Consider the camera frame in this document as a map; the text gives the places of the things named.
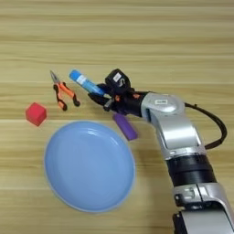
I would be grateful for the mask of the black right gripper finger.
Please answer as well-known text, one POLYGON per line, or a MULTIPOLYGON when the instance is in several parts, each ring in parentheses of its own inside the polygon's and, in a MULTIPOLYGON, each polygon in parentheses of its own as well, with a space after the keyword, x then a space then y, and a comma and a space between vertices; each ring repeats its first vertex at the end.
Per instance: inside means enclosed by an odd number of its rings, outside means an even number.
POLYGON ((112 106, 113 100, 110 98, 105 98, 97 93, 89 93, 88 96, 97 104, 103 106, 104 108, 110 108, 112 106))
POLYGON ((105 83, 100 83, 98 84, 98 87, 103 90, 104 92, 110 92, 111 89, 108 85, 106 85, 105 83))

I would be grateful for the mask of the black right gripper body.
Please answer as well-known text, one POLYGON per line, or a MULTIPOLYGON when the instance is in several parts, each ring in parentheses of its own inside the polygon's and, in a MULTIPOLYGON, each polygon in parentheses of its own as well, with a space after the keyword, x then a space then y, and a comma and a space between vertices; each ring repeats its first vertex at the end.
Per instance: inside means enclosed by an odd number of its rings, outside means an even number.
POLYGON ((148 91, 135 91, 130 89, 122 94, 114 92, 104 104, 105 111, 114 111, 122 115, 132 114, 141 117, 141 105, 148 91))

